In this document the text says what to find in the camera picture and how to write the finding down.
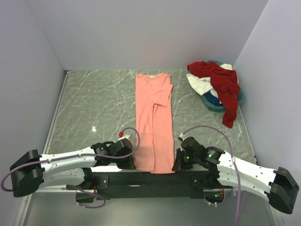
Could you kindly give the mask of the pink t shirt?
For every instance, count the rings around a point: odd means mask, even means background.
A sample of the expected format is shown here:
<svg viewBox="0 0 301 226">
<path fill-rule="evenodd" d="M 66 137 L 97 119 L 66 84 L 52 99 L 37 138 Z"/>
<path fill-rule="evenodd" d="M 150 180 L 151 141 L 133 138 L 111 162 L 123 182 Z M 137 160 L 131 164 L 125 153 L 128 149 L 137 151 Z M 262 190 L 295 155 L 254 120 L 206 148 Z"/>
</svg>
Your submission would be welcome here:
<svg viewBox="0 0 301 226">
<path fill-rule="evenodd" d="M 138 170 L 154 174 L 173 172 L 172 88 L 171 77 L 166 73 L 136 75 L 136 129 L 141 141 L 134 160 Z"/>
</svg>

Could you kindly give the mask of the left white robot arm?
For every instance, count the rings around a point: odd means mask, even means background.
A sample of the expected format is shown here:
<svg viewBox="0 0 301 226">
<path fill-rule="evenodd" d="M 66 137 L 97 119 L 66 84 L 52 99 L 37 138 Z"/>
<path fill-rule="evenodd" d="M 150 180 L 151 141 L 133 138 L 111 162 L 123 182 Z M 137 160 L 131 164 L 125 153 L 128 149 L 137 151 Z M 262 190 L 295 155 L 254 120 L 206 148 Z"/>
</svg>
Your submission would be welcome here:
<svg viewBox="0 0 301 226">
<path fill-rule="evenodd" d="M 37 150 L 30 150 L 10 167 L 10 192 L 14 197 L 24 197 L 49 186 L 89 189 L 95 182 L 92 168 L 115 163 L 120 169 L 134 169 L 134 153 L 128 138 L 60 154 L 39 154 Z"/>
</svg>

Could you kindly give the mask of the black base beam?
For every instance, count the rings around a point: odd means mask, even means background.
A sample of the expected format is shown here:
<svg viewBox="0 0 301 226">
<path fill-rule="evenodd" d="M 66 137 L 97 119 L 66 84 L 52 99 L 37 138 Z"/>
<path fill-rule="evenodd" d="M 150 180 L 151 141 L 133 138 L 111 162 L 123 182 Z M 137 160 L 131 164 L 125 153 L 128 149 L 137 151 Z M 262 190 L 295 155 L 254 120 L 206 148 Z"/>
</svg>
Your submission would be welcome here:
<svg viewBox="0 0 301 226">
<path fill-rule="evenodd" d="M 172 174 L 147 172 L 94 172 L 79 185 L 84 190 L 96 190 L 103 198 L 163 198 L 190 197 L 203 199 L 204 190 L 223 187 L 217 173 L 208 171 L 177 171 Z"/>
</svg>

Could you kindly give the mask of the red t shirt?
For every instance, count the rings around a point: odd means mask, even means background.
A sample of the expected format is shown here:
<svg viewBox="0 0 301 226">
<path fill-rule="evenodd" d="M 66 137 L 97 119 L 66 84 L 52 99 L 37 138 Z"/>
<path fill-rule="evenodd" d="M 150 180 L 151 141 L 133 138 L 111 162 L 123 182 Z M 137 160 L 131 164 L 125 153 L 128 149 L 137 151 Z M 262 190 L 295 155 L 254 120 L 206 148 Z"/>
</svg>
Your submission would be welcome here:
<svg viewBox="0 0 301 226">
<path fill-rule="evenodd" d="M 224 69 L 215 62 L 194 62 L 187 66 L 189 72 L 198 78 L 210 78 L 210 84 L 225 107 L 222 123 L 228 128 L 233 127 L 237 118 L 238 99 L 240 92 L 237 73 Z"/>
</svg>

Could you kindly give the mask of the teal plastic basin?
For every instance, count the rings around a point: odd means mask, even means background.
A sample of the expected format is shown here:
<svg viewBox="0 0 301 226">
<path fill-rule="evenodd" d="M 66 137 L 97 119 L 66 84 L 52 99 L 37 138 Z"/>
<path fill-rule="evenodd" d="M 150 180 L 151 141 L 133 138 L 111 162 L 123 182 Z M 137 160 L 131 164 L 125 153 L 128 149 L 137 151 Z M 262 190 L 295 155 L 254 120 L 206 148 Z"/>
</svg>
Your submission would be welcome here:
<svg viewBox="0 0 301 226">
<path fill-rule="evenodd" d="M 222 69 L 234 71 L 236 73 L 237 85 L 239 85 L 238 73 L 233 69 L 231 64 L 222 64 L 221 62 L 218 62 L 218 61 L 201 61 L 201 63 L 204 65 L 213 63 L 213 64 L 218 65 Z M 209 110 L 225 111 L 225 107 L 224 107 L 221 99 L 218 97 L 217 91 L 213 88 L 213 86 L 210 82 L 210 77 L 208 79 L 206 79 L 205 88 L 206 88 L 206 91 L 204 92 L 203 95 L 205 96 L 206 101 L 210 105 Z"/>
</svg>

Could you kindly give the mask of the blue t shirt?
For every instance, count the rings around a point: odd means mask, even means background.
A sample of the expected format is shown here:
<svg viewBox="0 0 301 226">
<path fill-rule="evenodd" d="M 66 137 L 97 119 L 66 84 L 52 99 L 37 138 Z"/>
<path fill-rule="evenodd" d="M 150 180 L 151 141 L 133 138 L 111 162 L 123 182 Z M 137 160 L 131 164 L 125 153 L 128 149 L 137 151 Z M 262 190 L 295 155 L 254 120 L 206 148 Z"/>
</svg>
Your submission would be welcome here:
<svg viewBox="0 0 301 226">
<path fill-rule="evenodd" d="M 210 91 L 206 92 L 203 96 L 206 98 L 206 100 L 209 103 L 213 104 L 214 106 L 222 106 L 222 103 L 219 100 L 219 98 L 212 95 L 212 93 Z"/>
</svg>

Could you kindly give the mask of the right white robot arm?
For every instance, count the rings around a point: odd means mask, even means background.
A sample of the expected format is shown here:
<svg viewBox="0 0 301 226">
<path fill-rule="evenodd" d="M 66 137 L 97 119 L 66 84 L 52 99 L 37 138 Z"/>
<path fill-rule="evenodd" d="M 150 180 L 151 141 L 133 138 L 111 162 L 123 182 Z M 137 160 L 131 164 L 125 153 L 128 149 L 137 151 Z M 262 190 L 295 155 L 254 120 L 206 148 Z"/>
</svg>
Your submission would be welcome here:
<svg viewBox="0 0 301 226">
<path fill-rule="evenodd" d="M 207 169 L 205 176 L 192 180 L 194 187 L 240 188 L 265 199 L 276 210 L 292 214 L 300 187 L 287 169 L 265 168 L 231 157 L 217 147 L 204 147 L 193 137 L 179 140 L 173 171 L 190 170 L 196 164 Z"/>
</svg>

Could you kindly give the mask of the white t shirt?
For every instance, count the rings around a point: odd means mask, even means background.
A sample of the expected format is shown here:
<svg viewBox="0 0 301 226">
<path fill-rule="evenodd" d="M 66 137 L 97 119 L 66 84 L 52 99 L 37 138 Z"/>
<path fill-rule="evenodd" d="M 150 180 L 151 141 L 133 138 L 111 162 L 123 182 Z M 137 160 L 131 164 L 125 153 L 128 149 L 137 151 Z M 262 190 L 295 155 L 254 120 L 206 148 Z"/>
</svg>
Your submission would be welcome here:
<svg viewBox="0 0 301 226">
<path fill-rule="evenodd" d="M 214 97 L 219 98 L 217 91 L 211 85 L 210 77 L 198 78 L 191 73 L 186 74 L 186 77 L 190 86 L 201 96 L 209 92 Z"/>
</svg>

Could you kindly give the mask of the aluminium rail frame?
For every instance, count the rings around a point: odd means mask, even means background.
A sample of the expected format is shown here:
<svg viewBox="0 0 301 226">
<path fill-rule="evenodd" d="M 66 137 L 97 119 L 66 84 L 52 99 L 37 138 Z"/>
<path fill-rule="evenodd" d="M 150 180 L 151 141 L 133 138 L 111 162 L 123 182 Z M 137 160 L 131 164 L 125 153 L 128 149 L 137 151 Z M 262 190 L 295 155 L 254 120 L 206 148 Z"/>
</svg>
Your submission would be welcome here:
<svg viewBox="0 0 301 226">
<path fill-rule="evenodd" d="M 24 196 L 21 199 L 21 204 L 20 204 L 18 213 L 16 215 L 13 226 L 23 226 L 31 199 L 32 199 L 31 194 Z"/>
</svg>

